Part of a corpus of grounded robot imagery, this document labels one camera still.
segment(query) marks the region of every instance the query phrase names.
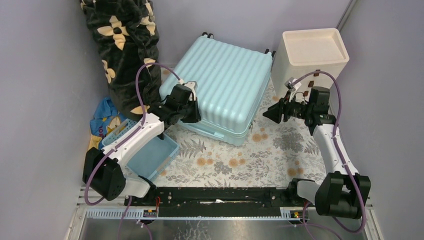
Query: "blue cloth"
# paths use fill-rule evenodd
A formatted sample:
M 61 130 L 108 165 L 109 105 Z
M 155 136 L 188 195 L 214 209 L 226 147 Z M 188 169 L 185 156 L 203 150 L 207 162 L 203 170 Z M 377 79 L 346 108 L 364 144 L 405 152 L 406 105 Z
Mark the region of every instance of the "blue cloth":
M 94 119 L 90 121 L 91 135 L 104 139 L 110 132 L 126 119 L 112 103 L 110 97 L 105 97 L 94 112 Z M 97 149 L 102 149 L 100 141 Z

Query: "cream flower pattern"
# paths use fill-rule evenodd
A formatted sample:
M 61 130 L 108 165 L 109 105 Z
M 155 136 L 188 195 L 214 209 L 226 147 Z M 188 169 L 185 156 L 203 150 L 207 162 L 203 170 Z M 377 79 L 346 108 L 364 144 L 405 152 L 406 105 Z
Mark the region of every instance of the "cream flower pattern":
M 80 2 L 80 4 L 81 4 L 81 9 L 82 10 L 84 10 L 84 6 L 87 6 L 87 4 L 84 2 L 84 0 L 81 0 L 81 2 Z
M 144 108 L 147 111 L 150 108 L 150 106 L 144 105 Z M 143 114 L 142 106 L 135 107 L 130 112 L 133 114 L 142 115 Z
M 147 8 L 148 16 L 150 17 L 150 20 L 151 20 L 152 22 L 154 22 L 154 21 L 155 21 L 155 14 L 153 13 L 152 5 L 150 5 L 150 2 L 147 2 L 147 3 L 145 3 L 144 5 L 145 5 L 145 6 L 146 6 L 146 8 Z
M 97 31 L 103 36 L 112 36 L 115 40 L 115 45 L 122 51 L 125 45 L 125 36 L 129 36 L 127 28 L 122 26 L 122 22 L 116 16 L 110 17 L 111 26 L 102 26 L 97 28 Z
M 143 59 L 143 61 L 144 61 L 144 64 L 156 63 L 156 60 L 155 59 L 151 59 L 151 58 L 145 58 L 145 59 Z
M 148 16 L 142 17 L 140 24 L 137 27 L 139 27 L 140 25 L 146 26 L 146 29 L 150 32 L 150 36 L 154 36 L 155 35 L 155 29 L 156 29 L 156 23 L 154 23 L 153 21 L 155 19 L 155 16 L 153 15 L 152 6 L 150 6 L 150 3 L 146 3 L 146 7 L 147 7 L 147 10 L 148 10 Z
M 115 74 L 115 71 L 112 68 L 108 68 L 108 62 L 105 60 L 101 60 L 103 63 L 104 68 L 104 74 L 106 75 L 107 82 L 110 84 L 112 82 L 112 79 L 114 79 L 117 75 Z

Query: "metal floor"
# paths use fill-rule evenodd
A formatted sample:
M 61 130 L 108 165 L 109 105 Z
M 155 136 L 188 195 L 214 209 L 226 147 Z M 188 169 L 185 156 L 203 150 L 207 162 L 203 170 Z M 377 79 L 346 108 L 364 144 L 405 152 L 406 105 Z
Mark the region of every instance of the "metal floor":
M 331 217 L 318 216 L 309 211 L 309 223 L 321 224 L 338 232 L 344 240 L 368 240 L 365 231 L 351 234 L 341 229 Z M 351 229 L 356 229 L 358 220 L 342 219 Z M 80 240 L 116 240 L 118 219 L 87 218 L 84 221 Z M 275 220 L 156 220 L 149 224 L 154 240 L 308 240 L 311 239 L 303 226 L 281 227 L 287 221 Z M 308 227 L 317 240 L 337 240 L 331 232 Z M 135 220 L 122 223 L 121 240 L 149 240 L 147 229 L 140 228 Z

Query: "floor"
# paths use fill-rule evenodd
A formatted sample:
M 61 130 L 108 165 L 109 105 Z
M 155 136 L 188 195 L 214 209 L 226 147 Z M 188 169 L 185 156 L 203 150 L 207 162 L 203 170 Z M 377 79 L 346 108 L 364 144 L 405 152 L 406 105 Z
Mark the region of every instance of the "floor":
M 321 182 L 326 175 L 324 162 L 304 121 L 291 118 L 277 124 L 262 116 L 278 100 L 269 81 L 241 146 L 179 125 L 170 127 L 166 134 L 179 143 L 180 153 L 154 183 L 168 187 L 287 187 L 292 178 Z
M 365 232 L 350 234 L 341 229 L 336 222 L 309 211 L 308 223 L 319 223 L 335 230 L 344 240 L 366 240 Z M 116 240 L 119 219 L 87 218 L 82 228 L 80 240 Z M 349 228 L 358 228 L 359 221 L 344 219 Z M 122 223 L 120 239 L 147 240 L 149 239 L 146 227 L 140 228 L 135 220 L 125 220 Z M 148 225 L 154 240 L 304 240 L 311 239 L 304 227 L 293 227 L 284 221 L 269 220 L 155 220 Z M 319 240 L 338 240 L 331 232 L 308 227 L 313 236 Z

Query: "white bin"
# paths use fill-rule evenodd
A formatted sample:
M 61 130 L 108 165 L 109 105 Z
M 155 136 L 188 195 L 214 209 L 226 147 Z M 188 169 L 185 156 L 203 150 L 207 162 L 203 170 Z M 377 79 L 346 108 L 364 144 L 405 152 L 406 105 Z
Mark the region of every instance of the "white bin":
M 285 31 L 271 71 L 275 93 L 279 98 L 284 97 L 288 90 L 284 83 L 289 78 L 299 78 L 315 70 L 337 78 L 348 61 L 348 52 L 336 28 Z M 309 76 L 301 83 L 299 92 L 304 93 L 306 100 L 312 86 L 330 88 L 333 85 L 324 74 Z

